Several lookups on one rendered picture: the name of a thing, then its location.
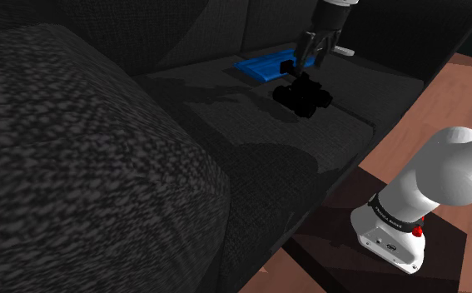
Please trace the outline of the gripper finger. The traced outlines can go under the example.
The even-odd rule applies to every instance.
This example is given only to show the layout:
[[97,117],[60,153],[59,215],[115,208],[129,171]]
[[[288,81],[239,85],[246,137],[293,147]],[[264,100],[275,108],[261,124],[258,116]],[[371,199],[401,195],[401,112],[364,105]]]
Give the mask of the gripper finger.
[[314,61],[314,67],[320,68],[325,56],[330,53],[338,43],[340,32],[331,32],[324,37],[317,47],[317,54]]
[[306,59],[311,55],[313,49],[312,44],[315,40],[315,33],[314,32],[303,32],[300,35],[300,38],[296,44],[295,49],[295,58],[296,58],[296,65],[294,69],[294,73],[297,77],[299,77],[305,67]]

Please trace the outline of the blue flat book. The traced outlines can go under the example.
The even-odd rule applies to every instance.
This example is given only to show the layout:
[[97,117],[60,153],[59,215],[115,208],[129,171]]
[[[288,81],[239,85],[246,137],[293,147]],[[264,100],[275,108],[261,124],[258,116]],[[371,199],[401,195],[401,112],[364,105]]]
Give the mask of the blue flat book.
[[293,66],[296,65],[294,49],[286,49],[236,62],[233,66],[258,82],[269,82],[287,75],[287,72],[280,72],[281,63],[287,60],[292,60]]

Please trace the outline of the black toy vehicle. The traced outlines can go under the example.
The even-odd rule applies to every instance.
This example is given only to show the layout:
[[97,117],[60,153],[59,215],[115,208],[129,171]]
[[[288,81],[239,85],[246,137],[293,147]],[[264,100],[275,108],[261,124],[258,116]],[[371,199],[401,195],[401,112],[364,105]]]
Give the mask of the black toy vehicle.
[[306,72],[297,74],[293,60],[281,62],[280,73],[291,74],[296,79],[289,86],[276,87],[272,97],[298,117],[311,118],[318,107],[327,108],[331,104],[333,96]]

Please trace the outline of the dark grey fabric sofa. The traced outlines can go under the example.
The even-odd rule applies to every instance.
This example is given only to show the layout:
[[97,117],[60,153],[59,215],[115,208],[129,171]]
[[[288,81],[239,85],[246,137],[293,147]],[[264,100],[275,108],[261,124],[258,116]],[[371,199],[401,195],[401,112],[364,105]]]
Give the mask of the dark grey fabric sofa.
[[359,0],[299,117],[236,63],[318,0],[0,0],[0,293],[236,293],[472,32],[472,0]]

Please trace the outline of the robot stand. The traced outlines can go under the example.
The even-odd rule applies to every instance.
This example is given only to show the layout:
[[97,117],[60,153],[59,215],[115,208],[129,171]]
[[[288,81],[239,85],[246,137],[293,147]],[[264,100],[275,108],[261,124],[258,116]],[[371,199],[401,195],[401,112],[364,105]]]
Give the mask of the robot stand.
[[283,245],[326,293],[458,293],[467,235],[434,213],[425,217],[425,259],[409,275],[364,248],[350,214],[385,183],[357,167]]

